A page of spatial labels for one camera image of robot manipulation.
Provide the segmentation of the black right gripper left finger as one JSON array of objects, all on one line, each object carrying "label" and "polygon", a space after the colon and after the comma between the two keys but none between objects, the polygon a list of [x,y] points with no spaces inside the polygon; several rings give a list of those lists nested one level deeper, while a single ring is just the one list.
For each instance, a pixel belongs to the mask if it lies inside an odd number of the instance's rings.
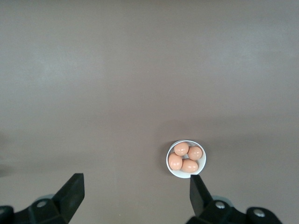
[{"label": "black right gripper left finger", "polygon": [[42,196],[27,208],[15,212],[0,207],[2,224],[68,224],[85,197],[84,174],[75,173],[54,195]]}]

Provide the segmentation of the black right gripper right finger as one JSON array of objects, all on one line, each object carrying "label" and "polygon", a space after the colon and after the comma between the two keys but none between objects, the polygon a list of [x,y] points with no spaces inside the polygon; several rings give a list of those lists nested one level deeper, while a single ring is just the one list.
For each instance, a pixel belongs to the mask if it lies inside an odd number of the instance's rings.
[{"label": "black right gripper right finger", "polygon": [[214,199],[200,175],[190,178],[190,201],[195,216],[188,224],[280,224],[280,219],[270,210],[250,207],[245,213],[238,211],[222,197]]}]

